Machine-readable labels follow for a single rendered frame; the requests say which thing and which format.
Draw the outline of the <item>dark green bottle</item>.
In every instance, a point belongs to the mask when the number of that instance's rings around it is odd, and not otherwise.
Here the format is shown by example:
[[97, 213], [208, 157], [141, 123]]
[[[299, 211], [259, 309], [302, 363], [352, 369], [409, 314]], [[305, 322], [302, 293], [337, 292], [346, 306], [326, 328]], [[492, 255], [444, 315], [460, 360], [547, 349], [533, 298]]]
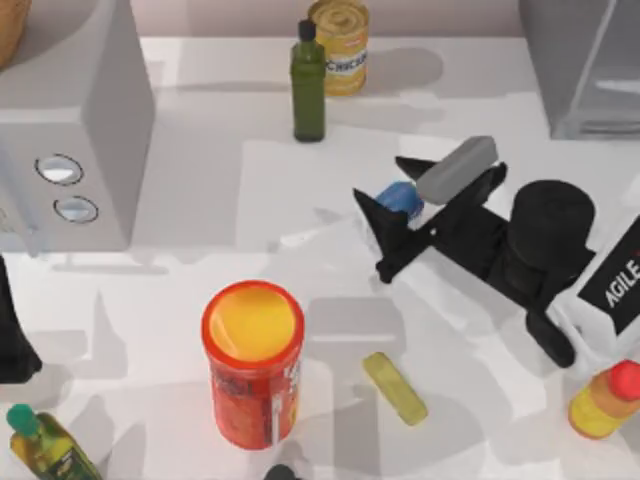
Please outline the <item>dark green bottle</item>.
[[325, 137], [325, 49], [316, 40], [311, 19], [298, 22], [298, 40], [291, 49], [294, 137], [302, 143], [320, 142]]

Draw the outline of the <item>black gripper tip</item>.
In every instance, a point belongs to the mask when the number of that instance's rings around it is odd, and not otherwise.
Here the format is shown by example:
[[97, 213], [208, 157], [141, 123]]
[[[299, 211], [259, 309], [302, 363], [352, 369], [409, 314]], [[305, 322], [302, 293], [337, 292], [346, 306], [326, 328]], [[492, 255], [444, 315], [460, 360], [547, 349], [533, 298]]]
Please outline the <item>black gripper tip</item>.
[[20, 325], [6, 264], [0, 254], [0, 385], [24, 384], [42, 367], [39, 355]]

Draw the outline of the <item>pale microwave oven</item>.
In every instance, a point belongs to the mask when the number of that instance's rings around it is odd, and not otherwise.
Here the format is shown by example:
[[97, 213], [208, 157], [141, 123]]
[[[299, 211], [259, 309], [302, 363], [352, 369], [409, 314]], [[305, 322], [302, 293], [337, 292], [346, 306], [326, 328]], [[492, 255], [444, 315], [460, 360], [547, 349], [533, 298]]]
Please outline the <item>pale microwave oven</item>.
[[[130, 243], [155, 102], [130, 0], [32, 0], [19, 49], [0, 72], [0, 253], [120, 251]], [[83, 179], [44, 180], [62, 154]], [[99, 209], [70, 223], [55, 200]]]

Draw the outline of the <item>brown woven basket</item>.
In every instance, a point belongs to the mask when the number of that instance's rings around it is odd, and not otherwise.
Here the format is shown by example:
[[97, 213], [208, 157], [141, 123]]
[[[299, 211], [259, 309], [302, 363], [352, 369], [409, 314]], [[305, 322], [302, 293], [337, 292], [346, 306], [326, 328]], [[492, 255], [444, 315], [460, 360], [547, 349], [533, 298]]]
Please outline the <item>brown woven basket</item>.
[[23, 35], [32, 0], [0, 0], [0, 70], [13, 58]]

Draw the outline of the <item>yellow-green bar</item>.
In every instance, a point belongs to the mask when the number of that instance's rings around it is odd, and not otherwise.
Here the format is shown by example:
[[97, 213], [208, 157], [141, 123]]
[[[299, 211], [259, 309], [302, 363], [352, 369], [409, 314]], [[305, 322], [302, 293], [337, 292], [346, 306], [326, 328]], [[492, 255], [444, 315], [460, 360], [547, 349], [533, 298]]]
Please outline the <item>yellow-green bar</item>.
[[362, 361], [363, 368], [381, 395], [408, 426], [416, 426], [428, 416], [425, 402], [390, 358], [375, 352]]

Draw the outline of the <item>red canister with yellow lid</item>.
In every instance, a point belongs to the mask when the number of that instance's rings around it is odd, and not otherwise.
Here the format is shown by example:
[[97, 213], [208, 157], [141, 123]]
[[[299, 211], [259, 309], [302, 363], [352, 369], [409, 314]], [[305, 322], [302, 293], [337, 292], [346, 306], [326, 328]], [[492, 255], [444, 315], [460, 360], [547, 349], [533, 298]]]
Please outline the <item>red canister with yellow lid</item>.
[[287, 290], [245, 280], [213, 296], [201, 319], [213, 415], [245, 450], [268, 449], [295, 425], [305, 318]]

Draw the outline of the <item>yellow bottle with green cap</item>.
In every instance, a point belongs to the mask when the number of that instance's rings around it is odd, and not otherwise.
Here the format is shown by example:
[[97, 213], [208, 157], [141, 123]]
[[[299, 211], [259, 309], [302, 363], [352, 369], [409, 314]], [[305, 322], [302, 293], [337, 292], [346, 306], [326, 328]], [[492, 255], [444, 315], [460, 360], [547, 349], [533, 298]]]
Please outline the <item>yellow bottle with green cap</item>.
[[14, 404], [6, 414], [10, 449], [38, 480], [103, 480], [75, 438], [51, 414]]

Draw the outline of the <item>pale grey rounded box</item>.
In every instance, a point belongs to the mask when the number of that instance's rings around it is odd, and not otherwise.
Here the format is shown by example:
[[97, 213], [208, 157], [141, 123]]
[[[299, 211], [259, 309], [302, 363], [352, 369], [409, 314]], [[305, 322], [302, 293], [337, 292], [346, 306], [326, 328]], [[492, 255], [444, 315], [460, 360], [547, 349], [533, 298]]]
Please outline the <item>pale grey rounded box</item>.
[[493, 137], [469, 137], [415, 182], [417, 193], [429, 204], [444, 205], [478, 179], [497, 159]]

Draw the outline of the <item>small microwave knob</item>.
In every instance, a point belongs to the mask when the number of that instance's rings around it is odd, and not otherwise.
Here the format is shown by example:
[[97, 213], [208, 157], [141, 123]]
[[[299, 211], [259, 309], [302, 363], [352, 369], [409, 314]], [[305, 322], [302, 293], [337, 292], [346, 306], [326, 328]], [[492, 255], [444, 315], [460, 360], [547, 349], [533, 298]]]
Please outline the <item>small microwave knob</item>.
[[99, 215], [99, 209], [96, 204], [82, 196], [55, 200], [53, 208], [60, 218], [75, 224], [91, 223]]

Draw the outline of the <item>yellow can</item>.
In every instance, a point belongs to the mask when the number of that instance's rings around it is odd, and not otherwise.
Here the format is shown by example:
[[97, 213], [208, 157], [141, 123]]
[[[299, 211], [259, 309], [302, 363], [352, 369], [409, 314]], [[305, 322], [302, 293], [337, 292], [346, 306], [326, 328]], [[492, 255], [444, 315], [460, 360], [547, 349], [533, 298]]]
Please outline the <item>yellow can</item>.
[[308, 17], [324, 47], [327, 96], [350, 96], [366, 81], [369, 11], [362, 0], [315, 0]]

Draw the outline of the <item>yellow bottle with red cap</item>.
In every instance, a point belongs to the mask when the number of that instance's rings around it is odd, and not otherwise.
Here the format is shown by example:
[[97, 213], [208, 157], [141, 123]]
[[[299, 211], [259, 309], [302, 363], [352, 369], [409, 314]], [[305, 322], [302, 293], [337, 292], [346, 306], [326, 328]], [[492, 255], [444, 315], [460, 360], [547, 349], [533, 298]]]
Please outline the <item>yellow bottle with red cap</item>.
[[614, 433], [640, 411], [640, 363], [624, 360], [594, 376], [568, 407], [571, 427], [590, 439]]

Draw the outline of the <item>large microwave knob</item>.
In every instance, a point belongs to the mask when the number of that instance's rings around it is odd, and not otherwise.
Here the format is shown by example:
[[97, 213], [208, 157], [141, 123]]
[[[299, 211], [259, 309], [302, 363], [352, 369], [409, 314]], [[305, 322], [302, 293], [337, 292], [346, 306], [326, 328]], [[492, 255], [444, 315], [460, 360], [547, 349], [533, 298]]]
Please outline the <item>large microwave knob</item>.
[[53, 154], [35, 160], [36, 172], [47, 182], [59, 186], [70, 186], [84, 177], [81, 165], [71, 157]]

